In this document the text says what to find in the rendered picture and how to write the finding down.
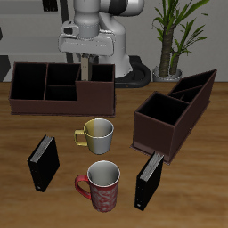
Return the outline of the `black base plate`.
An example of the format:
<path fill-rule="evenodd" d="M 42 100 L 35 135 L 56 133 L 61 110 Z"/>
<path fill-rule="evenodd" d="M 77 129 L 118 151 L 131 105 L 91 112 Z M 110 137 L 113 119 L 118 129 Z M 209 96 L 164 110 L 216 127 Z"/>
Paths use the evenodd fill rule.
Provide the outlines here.
<path fill-rule="evenodd" d="M 133 70 L 124 77 L 116 78 L 115 87 L 141 88 L 147 86 L 151 81 L 151 71 L 142 64 L 139 56 L 130 55 L 129 60 Z"/>

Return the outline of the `yellow and white mug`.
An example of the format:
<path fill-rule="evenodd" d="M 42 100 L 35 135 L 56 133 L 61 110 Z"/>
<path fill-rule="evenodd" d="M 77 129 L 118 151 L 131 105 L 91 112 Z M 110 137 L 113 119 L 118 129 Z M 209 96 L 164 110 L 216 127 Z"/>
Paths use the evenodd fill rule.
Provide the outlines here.
<path fill-rule="evenodd" d="M 82 130 L 74 132 L 74 141 L 77 146 L 85 146 L 92 153 L 102 155 L 110 149 L 114 132 L 113 124 L 104 118 L 95 118 L 87 121 Z M 85 136 L 85 142 L 77 139 L 79 134 Z"/>

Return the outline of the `dark brown desk caddy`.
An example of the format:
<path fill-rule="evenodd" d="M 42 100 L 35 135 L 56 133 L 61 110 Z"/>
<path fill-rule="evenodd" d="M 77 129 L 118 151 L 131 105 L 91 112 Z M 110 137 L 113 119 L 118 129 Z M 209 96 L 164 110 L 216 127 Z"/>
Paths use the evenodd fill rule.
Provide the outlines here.
<path fill-rule="evenodd" d="M 170 164 L 209 105 L 217 70 L 181 79 L 167 94 L 154 92 L 134 112 L 131 147 L 157 152 Z"/>
<path fill-rule="evenodd" d="M 92 79 L 68 63 L 16 62 L 9 96 L 13 114 L 114 116 L 115 67 L 94 64 Z"/>

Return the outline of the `green pot plant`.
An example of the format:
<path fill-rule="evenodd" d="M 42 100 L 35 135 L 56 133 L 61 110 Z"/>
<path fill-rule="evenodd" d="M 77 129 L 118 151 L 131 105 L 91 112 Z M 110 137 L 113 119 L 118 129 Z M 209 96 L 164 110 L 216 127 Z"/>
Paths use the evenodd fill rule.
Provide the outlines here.
<path fill-rule="evenodd" d="M 201 37 L 204 25 L 198 27 L 192 34 L 191 28 L 195 19 L 183 24 L 183 21 L 209 0 L 199 0 L 194 3 L 190 0 L 183 9 L 178 7 L 179 0 L 161 0 L 162 11 L 156 8 L 159 14 L 152 22 L 152 27 L 157 21 L 160 28 L 158 40 L 161 42 L 161 55 L 159 65 L 152 71 L 154 82 L 178 82 L 182 78 L 182 71 L 177 68 L 179 58 L 182 54 L 189 54 L 189 47 L 194 43 L 205 40 Z"/>

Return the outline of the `black book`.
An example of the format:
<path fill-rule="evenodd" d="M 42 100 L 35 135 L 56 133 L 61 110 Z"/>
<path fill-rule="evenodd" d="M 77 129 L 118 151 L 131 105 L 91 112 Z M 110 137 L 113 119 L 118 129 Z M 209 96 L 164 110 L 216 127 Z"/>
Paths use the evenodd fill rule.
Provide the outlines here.
<path fill-rule="evenodd" d="M 154 152 L 136 177 L 134 206 L 141 211 L 144 211 L 159 186 L 163 159 L 163 155 Z"/>
<path fill-rule="evenodd" d="M 55 138 L 45 135 L 27 162 L 35 189 L 44 192 L 60 166 Z"/>

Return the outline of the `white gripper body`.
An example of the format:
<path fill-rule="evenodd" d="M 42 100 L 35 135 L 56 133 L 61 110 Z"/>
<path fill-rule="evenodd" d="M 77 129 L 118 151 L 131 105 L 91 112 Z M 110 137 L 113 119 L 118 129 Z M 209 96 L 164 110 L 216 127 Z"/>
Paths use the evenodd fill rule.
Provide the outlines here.
<path fill-rule="evenodd" d="M 114 53 L 114 42 L 115 36 L 108 33 L 100 33 L 92 39 L 61 34 L 59 37 L 59 49 L 64 53 L 111 56 Z"/>

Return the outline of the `red and white mug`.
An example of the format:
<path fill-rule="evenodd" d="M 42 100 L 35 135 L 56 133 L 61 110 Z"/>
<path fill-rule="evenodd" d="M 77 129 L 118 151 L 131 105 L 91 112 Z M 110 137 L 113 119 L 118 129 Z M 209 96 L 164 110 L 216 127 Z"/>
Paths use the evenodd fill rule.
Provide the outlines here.
<path fill-rule="evenodd" d="M 117 203 L 120 170 L 108 160 L 93 163 L 86 175 L 75 179 L 76 190 L 92 201 L 94 208 L 100 212 L 111 211 Z"/>

